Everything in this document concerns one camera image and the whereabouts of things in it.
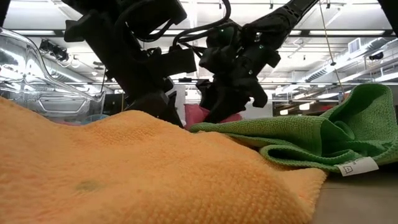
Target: table surface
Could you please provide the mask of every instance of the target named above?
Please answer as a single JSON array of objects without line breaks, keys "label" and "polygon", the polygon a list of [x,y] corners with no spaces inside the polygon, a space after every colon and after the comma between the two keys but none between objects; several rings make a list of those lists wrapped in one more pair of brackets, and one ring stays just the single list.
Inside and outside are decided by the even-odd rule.
[{"label": "table surface", "polygon": [[349,177],[330,175],[312,224],[332,223],[398,223],[398,164]]}]

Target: green towel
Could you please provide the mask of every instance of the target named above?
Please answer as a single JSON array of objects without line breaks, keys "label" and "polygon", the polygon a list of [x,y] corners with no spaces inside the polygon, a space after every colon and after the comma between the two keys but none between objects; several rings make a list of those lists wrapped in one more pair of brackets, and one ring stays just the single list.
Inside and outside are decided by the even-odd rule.
[{"label": "green towel", "polygon": [[391,90],[357,86],[321,116],[281,116],[225,124],[201,123],[191,132],[216,131],[259,149],[282,165],[339,172],[335,165],[372,157],[378,165],[398,161],[398,125]]}]

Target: air duct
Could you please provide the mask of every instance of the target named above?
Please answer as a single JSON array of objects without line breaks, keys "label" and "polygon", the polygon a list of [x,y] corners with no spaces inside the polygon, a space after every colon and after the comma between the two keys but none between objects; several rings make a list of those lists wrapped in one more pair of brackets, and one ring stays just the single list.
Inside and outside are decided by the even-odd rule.
[{"label": "air duct", "polygon": [[[335,65],[332,65],[331,59],[327,60],[325,62],[325,65],[316,68],[314,70],[311,70],[308,72],[307,75],[305,75],[302,79],[300,79],[298,82],[312,82],[313,80],[327,75],[331,72],[334,72],[334,70],[343,68],[353,62],[356,62],[357,60],[367,56],[371,55],[375,51],[379,50],[380,48],[384,47],[385,45],[389,44],[393,40],[396,40],[396,38],[390,37],[390,38],[358,38],[354,42],[358,46],[358,49],[353,49],[350,45],[348,49],[342,51],[340,54],[336,55],[333,57]],[[298,88],[299,85],[289,85],[282,87],[280,90],[276,91],[276,94],[283,94],[283,93],[289,93],[296,88]]]}]

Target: pink cloth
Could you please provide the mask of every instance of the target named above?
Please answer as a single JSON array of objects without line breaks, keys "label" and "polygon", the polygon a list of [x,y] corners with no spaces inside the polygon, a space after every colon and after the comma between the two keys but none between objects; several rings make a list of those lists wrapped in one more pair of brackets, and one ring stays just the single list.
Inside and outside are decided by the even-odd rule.
[{"label": "pink cloth", "polygon": [[[185,129],[189,130],[192,125],[202,123],[208,114],[209,110],[204,109],[199,105],[185,105],[185,121],[187,122]],[[220,123],[240,120],[242,120],[242,116],[240,114],[232,114],[229,118],[223,120]]]}]

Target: microfiber towel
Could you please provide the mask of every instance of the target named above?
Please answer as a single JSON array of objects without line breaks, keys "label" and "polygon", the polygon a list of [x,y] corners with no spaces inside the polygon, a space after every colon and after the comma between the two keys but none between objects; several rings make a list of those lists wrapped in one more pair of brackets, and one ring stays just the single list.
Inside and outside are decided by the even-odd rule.
[{"label": "microfiber towel", "polygon": [[308,223],[326,174],[140,111],[85,126],[0,98],[0,223]]},{"label": "microfiber towel", "polygon": [[226,124],[196,124],[192,132],[216,131],[259,149],[277,164],[339,172],[337,164],[372,157],[398,161],[398,126],[391,90],[357,86],[344,103],[321,116],[284,116]]}]

